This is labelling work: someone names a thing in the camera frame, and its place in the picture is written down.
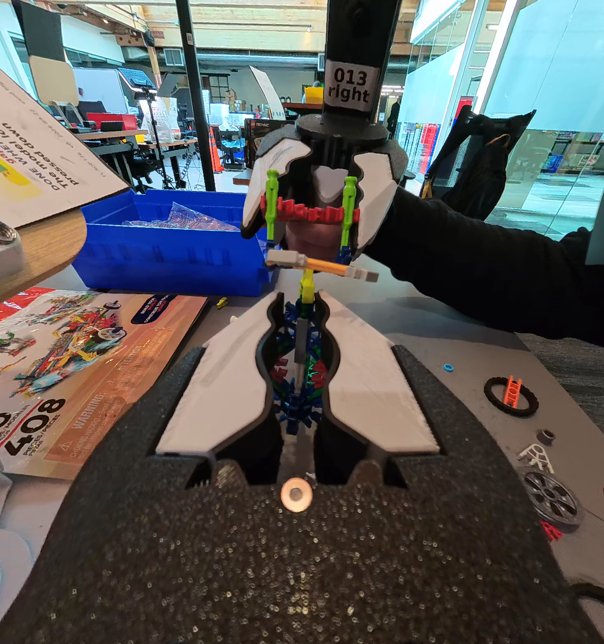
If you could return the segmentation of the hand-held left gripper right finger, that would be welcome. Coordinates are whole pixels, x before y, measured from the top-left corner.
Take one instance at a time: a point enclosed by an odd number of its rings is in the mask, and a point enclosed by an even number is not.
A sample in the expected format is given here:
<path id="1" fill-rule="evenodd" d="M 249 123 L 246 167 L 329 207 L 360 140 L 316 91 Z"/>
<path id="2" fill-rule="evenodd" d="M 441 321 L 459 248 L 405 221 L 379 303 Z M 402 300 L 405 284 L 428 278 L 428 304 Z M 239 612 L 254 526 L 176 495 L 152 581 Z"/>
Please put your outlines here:
<path id="1" fill-rule="evenodd" d="M 319 430 L 328 454 L 350 461 L 439 454 L 392 342 L 325 290 L 315 309 L 326 367 Z"/>

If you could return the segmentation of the black metal table leg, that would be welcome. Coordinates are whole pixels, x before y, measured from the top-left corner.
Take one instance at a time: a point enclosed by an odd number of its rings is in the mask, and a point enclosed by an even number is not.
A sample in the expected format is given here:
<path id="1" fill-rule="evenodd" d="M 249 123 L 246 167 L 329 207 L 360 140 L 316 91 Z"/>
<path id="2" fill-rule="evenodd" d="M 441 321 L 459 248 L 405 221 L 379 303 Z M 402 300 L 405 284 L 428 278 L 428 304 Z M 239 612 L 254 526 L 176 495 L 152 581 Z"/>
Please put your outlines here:
<path id="1" fill-rule="evenodd" d="M 201 172 L 206 191 L 215 192 L 215 174 L 209 146 L 209 127 L 203 103 L 200 70 L 194 39 L 193 21 L 189 1 L 176 1 L 178 25 L 182 39 L 185 70 L 193 108 L 196 137 L 200 148 Z"/>

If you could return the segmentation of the black rubber tire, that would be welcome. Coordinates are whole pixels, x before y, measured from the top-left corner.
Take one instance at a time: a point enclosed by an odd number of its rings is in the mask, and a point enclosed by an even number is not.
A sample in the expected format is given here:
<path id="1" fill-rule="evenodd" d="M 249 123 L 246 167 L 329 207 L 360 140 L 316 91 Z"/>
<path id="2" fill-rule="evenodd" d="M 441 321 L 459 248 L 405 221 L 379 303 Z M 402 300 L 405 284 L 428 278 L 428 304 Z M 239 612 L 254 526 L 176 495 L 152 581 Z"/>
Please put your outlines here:
<path id="1" fill-rule="evenodd" d="M 502 404 L 507 378 L 509 377 L 498 376 L 488 379 L 483 387 L 485 397 L 492 406 L 507 415 L 517 418 L 532 417 L 539 409 L 539 400 L 532 391 L 523 385 L 523 382 L 518 407 L 512 409 Z"/>
<path id="2" fill-rule="evenodd" d="M 570 588 L 578 598 L 595 600 L 604 606 L 604 588 L 586 582 L 571 584 Z"/>

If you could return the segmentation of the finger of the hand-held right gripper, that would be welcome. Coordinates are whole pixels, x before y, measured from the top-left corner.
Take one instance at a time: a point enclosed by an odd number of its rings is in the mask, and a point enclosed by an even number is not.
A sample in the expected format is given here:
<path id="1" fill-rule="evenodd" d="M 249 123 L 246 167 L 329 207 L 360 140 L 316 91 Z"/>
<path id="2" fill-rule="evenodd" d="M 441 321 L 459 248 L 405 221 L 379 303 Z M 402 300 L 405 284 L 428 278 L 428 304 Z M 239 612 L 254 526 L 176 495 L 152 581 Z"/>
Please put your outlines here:
<path id="1" fill-rule="evenodd" d="M 376 237 L 394 200 L 397 183 L 387 154 L 365 152 L 352 159 L 341 191 L 340 253 L 362 253 Z"/>
<path id="2" fill-rule="evenodd" d="M 310 167 L 312 148 L 297 139 L 282 139 L 252 169 L 243 206 L 242 237 L 250 239 L 266 226 L 266 238 L 275 239 L 278 200 L 284 198 L 291 182 Z"/>

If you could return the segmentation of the grey fan connector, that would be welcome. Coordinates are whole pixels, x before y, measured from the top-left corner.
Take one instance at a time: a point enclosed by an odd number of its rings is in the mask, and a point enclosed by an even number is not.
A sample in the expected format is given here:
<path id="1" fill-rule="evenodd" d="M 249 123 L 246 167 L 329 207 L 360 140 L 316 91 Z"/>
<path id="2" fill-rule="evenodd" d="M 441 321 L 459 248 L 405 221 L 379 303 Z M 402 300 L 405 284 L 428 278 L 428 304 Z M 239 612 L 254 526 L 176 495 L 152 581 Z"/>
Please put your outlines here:
<path id="1" fill-rule="evenodd" d="M 517 460 L 523 461 L 531 468 L 538 468 L 550 475 L 555 474 L 552 462 L 543 445 L 535 442 L 524 448 L 517 456 Z"/>

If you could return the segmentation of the multicolour toy model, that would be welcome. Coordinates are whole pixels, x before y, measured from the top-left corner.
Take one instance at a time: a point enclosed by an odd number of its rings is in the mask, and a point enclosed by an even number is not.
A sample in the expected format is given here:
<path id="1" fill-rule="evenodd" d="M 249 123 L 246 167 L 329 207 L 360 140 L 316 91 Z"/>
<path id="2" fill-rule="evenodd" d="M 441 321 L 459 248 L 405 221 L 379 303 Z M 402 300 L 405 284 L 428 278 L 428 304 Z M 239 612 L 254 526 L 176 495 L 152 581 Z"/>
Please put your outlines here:
<path id="1" fill-rule="evenodd" d="M 311 428 L 322 413 L 327 368 L 321 357 L 321 330 L 314 305 L 285 303 L 284 322 L 276 334 L 277 359 L 270 371 L 276 418 L 286 434 Z"/>

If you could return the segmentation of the clear plastic bag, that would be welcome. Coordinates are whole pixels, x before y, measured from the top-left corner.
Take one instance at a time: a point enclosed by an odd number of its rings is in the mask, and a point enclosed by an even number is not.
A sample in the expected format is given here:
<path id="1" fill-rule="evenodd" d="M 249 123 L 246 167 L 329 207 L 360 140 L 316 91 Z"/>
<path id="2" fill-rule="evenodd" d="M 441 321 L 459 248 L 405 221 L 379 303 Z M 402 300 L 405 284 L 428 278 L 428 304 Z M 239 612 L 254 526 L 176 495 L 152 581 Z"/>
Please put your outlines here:
<path id="1" fill-rule="evenodd" d="M 141 228 L 240 232 L 239 228 L 231 223 L 194 211 L 175 202 L 173 202 L 167 220 L 125 220 L 121 225 Z"/>

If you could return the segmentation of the background work table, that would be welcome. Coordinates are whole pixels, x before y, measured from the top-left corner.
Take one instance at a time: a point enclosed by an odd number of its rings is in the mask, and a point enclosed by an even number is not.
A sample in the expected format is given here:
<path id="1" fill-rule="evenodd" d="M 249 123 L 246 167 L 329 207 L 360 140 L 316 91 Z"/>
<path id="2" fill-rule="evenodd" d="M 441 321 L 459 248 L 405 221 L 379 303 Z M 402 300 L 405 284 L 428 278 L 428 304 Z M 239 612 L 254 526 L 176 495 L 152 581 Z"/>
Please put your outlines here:
<path id="1" fill-rule="evenodd" d="M 152 189 L 150 174 L 159 172 L 161 189 L 185 189 L 187 182 L 182 177 L 179 159 L 194 158 L 199 152 L 197 139 L 174 142 L 147 143 L 146 131 L 86 131 L 74 132 L 97 157 L 113 169 L 135 192 L 145 193 Z"/>

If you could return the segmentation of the orange rod blue connector frame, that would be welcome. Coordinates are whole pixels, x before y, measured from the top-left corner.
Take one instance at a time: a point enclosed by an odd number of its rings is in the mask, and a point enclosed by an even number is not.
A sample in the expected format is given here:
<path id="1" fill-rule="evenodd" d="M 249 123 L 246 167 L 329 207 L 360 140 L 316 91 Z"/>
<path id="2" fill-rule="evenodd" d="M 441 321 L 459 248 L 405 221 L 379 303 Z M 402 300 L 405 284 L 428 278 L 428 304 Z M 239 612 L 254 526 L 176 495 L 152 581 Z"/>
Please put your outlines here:
<path id="1" fill-rule="evenodd" d="M 352 266 L 350 264 L 350 253 L 339 252 L 338 262 L 327 262 L 309 258 L 305 254 L 296 251 L 277 250 L 275 249 L 274 239 L 266 239 L 266 247 L 266 262 L 268 264 L 310 272 L 307 277 L 301 279 L 300 298 L 304 303 L 311 302 L 314 297 L 314 272 L 325 272 L 327 274 L 358 279 L 369 283 L 376 283 L 378 281 L 378 273 Z"/>

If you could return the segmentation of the blue plastic bin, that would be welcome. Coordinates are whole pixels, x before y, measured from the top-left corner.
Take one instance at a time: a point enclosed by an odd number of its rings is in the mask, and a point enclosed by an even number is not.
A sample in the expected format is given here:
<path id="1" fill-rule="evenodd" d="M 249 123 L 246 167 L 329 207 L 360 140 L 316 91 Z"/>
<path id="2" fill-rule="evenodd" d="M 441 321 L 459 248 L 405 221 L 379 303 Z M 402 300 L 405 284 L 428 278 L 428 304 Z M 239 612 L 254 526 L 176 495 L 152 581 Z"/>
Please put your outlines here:
<path id="1" fill-rule="evenodd" d="M 73 267 L 94 289 L 259 296 L 274 277 L 265 264 L 265 230 L 244 239 L 240 232 L 121 225 L 167 220 L 175 202 L 240 228 L 244 201 L 241 193 L 151 189 L 87 205 L 87 238 Z"/>

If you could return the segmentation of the printed toy packet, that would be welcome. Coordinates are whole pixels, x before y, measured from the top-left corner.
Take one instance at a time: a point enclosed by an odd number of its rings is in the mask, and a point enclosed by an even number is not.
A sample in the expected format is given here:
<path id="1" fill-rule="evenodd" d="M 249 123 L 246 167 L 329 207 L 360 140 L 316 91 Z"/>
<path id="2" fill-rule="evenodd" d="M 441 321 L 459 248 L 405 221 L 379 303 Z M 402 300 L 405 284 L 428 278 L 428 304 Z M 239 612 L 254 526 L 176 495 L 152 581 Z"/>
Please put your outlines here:
<path id="1" fill-rule="evenodd" d="M 41 287 L 0 303 L 0 470 L 74 479 L 206 303 Z"/>

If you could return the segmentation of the red connector pair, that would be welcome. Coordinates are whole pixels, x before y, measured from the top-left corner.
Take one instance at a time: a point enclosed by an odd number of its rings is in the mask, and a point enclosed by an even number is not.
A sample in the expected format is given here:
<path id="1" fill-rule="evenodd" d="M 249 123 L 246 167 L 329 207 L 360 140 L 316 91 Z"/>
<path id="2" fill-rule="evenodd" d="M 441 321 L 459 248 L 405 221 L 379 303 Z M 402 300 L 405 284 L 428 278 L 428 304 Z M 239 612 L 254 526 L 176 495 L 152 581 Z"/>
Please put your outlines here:
<path id="1" fill-rule="evenodd" d="M 294 200 L 279 197 L 276 202 L 277 221 L 306 221 L 323 225 L 341 224 L 345 218 L 343 207 L 307 207 Z"/>

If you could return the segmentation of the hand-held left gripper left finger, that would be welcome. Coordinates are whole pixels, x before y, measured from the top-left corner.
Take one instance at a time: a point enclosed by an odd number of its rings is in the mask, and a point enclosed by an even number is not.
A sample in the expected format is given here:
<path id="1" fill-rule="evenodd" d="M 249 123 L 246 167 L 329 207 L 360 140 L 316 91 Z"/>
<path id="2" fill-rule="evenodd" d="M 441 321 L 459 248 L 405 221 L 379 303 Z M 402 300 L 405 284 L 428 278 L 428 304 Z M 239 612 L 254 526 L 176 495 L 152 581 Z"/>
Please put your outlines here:
<path id="1" fill-rule="evenodd" d="M 272 292 L 208 340 L 185 392 L 164 430 L 159 455 L 204 456 L 229 445 L 266 409 L 266 377 L 258 344 L 270 332 Z"/>

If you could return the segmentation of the black hanging bag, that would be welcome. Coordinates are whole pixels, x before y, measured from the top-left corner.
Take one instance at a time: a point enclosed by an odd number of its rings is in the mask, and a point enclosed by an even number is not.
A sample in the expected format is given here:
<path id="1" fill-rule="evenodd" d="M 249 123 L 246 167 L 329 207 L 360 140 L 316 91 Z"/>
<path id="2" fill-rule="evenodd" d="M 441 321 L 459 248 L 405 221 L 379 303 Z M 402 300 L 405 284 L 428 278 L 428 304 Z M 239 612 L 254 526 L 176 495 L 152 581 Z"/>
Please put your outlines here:
<path id="1" fill-rule="evenodd" d="M 457 213 L 486 220 L 504 192 L 508 157 L 535 114 L 534 109 L 491 118 L 464 104 L 425 174 L 420 198 L 441 200 Z"/>

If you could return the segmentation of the grey wheel hub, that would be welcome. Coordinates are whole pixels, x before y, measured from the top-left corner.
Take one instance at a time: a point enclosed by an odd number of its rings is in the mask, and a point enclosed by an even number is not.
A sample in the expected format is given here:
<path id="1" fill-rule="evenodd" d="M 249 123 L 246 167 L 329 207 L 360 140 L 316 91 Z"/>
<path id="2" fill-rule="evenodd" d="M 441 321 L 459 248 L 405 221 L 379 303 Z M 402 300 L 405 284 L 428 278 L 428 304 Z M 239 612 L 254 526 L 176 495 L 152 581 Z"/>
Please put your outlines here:
<path id="1" fill-rule="evenodd" d="M 553 475 L 539 470 L 523 470 L 521 480 L 539 518 L 563 530 L 580 526 L 582 510 L 570 489 Z"/>

